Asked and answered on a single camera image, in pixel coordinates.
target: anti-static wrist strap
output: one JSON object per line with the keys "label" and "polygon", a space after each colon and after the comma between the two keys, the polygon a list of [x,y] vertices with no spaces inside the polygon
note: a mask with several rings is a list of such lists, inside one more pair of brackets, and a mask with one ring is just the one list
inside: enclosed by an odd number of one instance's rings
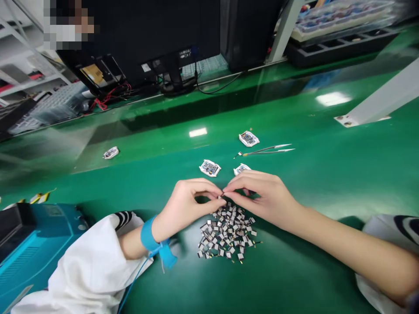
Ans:
{"label": "anti-static wrist strap", "polygon": [[172,254],[169,248],[170,238],[166,239],[160,243],[157,243],[154,240],[153,234],[151,232],[151,226],[156,216],[147,220],[143,224],[143,229],[141,230],[141,242],[147,251],[150,252],[150,257],[153,257],[157,253],[160,254],[161,259],[163,260],[164,265],[167,268],[172,268],[176,264],[178,258]]}

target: metal tweezers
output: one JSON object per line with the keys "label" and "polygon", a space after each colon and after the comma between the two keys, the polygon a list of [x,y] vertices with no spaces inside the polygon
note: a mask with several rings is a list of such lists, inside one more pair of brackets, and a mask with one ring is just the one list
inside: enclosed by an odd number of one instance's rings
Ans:
{"label": "metal tweezers", "polygon": [[289,149],[284,149],[284,150],[276,150],[276,151],[272,151],[272,152],[265,152],[265,150],[269,150],[269,149],[276,149],[276,148],[281,148],[281,147],[285,147],[285,146],[288,146],[288,145],[292,145],[292,144],[275,145],[275,146],[271,146],[271,147],[267,147],[267,148],[264,148],[264,149],[261,149],[261,150],[254,151],[254,152],[252,152],[252,153],[245,153],[245,154],[242,154],[242,152],[239,152],[239,153],[236,155],[236,157],[237,157],[237,156],[249,156],[249,155],[256,155],[256,154],[276,154],[276,153],[284,153],[284,152],[286,152],[286,151],[290,151],[290,150],[294,150],[294,149],[295,149],[295,148],[289,148]]}

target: green workbench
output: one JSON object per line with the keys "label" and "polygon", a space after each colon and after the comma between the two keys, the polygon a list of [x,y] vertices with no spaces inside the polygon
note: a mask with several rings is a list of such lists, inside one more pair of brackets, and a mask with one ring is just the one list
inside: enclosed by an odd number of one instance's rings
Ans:
{"label": "green workbench", "polygon": [[[79,204],[94,220],[121,210],[146,220],[178,180],[202,177],[198,167],[210,159],[222,167],[208,177],[220,188],[243,162],[281,177],[302,204],[356,228],[379,213],[419,215],[419,100],[389,120],[350,129],[333,119],[419,56],[414,34],[417,28],[401,34],[372,61],[332,71],[282,63],[243,75],[220,95],[157,97],[14,138],[0,145],[2,205],[57,188],[50,203]],[[308,85],[313,78],[323,83]],[[344,101],[325,106],[317,98],[324,95]],[[201,128],[207,134],[189,137]],[[233,159],[253,150],[238,140],[250,128],[261,141],[254,150],[286,143],[295,150]],[[103,160],[113,146],[120,154]],[[257,217],[263,243],[247,249],[243,264],[198,259],[199,226],[208,218],[178,234],[172,270],[163,274],[156,260],[136,281],[125,313],[376,312],[348,267]]]}

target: finger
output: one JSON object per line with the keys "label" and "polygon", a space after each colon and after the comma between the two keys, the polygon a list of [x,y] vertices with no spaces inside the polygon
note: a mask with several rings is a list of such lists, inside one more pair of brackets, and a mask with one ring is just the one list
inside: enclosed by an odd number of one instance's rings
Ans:
{"label": "finger", "polygon": [[186,181],[187,182],[206,182],[206,183],[210,183],[210,184],[216,186],[213,182],[211,182],[210,180],[205,179],[205,178],[188,179]]}
{"label": "finger", "polygon": [[209,201],[205,204],[198,205],[198,210],[201,216],[207,215],[209,213],[217,211],[221,206],[225,206],[227,201],[223,198],[218,198],[212,201]]}
{"label": "finger", "polygon": [[255,203],[251,198],[247,198],[246,196],[240,195],[237,192],[226,192],[224,193],[224,195],[228,198],[231,198],[233,202],[239,205],[240,207],[243,207],[244,209],[251,211],[255,215],[258,215],[258,212],[260,211],[260,205]]}
{"label": "finger", "polygon": [[198,193],[195,194],[195,197],[197,197],[197,196],[206,196],[210,200],[213,200],[213,199],[217,198],[217,195],[213,195],[212,193],[209,193],[209,192],[198,192]]}
{"label": "finger", "polygon": [[231,179],[230,183],[240,179],[241,177],[252,177],[260,180],[270,180],[272,179],[273,175],[255,170],[243,170],[239,175]]}
{"label": "finger", "polygon": [[263,195],[263,192],[267,190],[270,185],[269,181],[258,180],[251,177],[241,177],[236,181],[230,182],[224,189],[225,192],[233,192],[234,190],[246,188],[250,191],[255,191],[259,195]]}
{"label": "finger", "polygon": [[223,191],[221,191],[212,182],[189,181],[188,185],[189,185],[189,188],[192,191],[192,194],[196,194],[198,192],[210,192],[210,193],[218,196],[218,195],[222,195],[222,193],[223,193]]}

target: teal machine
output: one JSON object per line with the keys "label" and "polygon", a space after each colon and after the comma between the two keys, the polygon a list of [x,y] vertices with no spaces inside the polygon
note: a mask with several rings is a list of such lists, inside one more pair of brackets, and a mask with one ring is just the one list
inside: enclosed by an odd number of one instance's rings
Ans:
{"label": "teal machine", "polygon": [[73,205],[18,203],[0,211],[0,314],[47,288],[58,260],[87,228]]}

